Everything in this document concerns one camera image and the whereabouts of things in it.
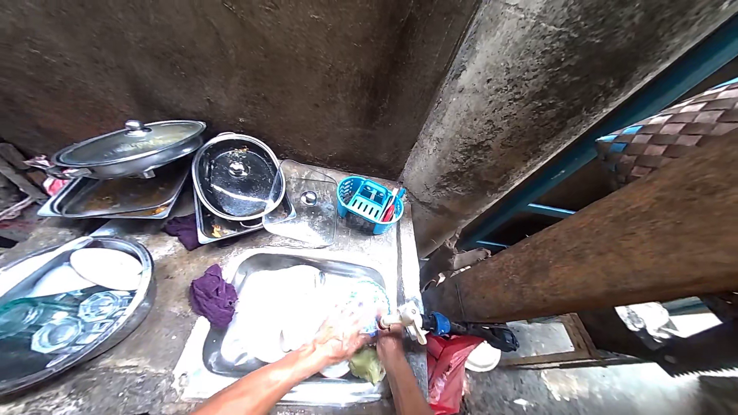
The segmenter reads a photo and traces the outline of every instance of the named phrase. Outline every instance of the hand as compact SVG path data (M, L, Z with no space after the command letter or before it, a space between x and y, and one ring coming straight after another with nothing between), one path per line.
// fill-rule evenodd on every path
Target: hand
M402 334L404 327L401 324L393 324L389 329L380 330L376 341L376 351L380 360L396 355L404 355L402 347Z
M351 309L343 309L325 320L313 340L324 366L350 359L356 350L369 342L369 335L359 334L362 320L365 321Z

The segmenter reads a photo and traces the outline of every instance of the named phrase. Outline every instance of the steel pot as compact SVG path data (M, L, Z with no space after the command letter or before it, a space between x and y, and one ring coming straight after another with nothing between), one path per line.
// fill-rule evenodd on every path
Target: steel pot
M257 219L284 197L284 177L278 166L277 156L260 140L221 133L195 154L195 192L206 209L223 219Z
M46 172L59 179L153 177L153 169L197 150L205 127L202 121L128 120L122 130L60 150L51 157L52 167Z

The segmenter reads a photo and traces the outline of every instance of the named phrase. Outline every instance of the white plastic faucet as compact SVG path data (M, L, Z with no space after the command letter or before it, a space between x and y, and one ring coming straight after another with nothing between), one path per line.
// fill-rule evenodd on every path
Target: white plastic faucet
M385 315L379 319L379 327L382 329L389 329L392 324L401 324L407 327L407 330L418 340L418 343L423 345L427 343L425 339L426 332L421 328L423 318L420 309L412 301L398 307L397 314Z

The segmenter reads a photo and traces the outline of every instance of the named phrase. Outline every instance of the checkered woven pattern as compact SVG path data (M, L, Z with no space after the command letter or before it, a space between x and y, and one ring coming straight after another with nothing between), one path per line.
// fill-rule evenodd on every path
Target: checkered woven pattern
M619 186L738 128L738 78L596 141Z

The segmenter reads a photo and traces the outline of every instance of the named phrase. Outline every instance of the concrete floor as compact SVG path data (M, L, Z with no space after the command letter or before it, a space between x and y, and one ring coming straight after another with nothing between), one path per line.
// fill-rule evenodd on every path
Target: concrete floor
M467 371L461 414L738 414L735 377L672 378L655 363Z

